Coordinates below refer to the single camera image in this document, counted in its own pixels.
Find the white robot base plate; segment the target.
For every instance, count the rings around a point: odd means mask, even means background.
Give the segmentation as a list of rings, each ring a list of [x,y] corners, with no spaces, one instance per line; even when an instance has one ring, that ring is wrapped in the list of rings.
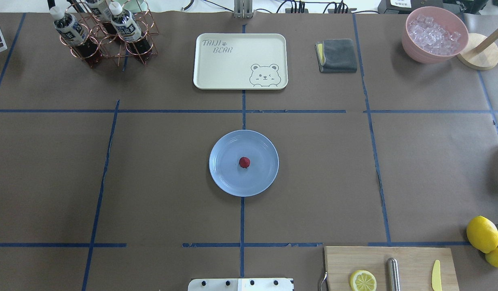
[[[291,278],[196,278],[188,291],[294,291]]]

